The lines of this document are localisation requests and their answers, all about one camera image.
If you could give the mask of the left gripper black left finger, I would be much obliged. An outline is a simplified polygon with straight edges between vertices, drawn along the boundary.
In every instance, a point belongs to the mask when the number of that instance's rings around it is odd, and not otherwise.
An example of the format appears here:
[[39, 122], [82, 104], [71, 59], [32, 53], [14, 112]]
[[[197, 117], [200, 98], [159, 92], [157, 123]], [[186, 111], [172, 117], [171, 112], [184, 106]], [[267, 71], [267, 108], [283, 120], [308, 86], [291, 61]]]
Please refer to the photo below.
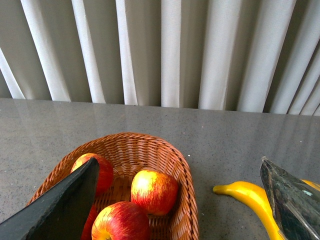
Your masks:
[[79, 240], [93, 205], [99, 164], [91, 158], [0, 224], [2, 240]]

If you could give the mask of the left gripper worn right finger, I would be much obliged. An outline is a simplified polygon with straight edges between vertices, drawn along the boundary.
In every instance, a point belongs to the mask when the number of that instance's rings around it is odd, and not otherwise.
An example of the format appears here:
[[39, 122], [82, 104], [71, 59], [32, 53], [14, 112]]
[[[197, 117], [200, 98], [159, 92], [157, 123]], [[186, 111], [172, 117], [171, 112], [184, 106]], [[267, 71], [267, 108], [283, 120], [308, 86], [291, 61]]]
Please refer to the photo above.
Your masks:
[[272, 216], [286, 240], [320, 238], [320, 187], [309, 185], [263, 157], [260, 177]]

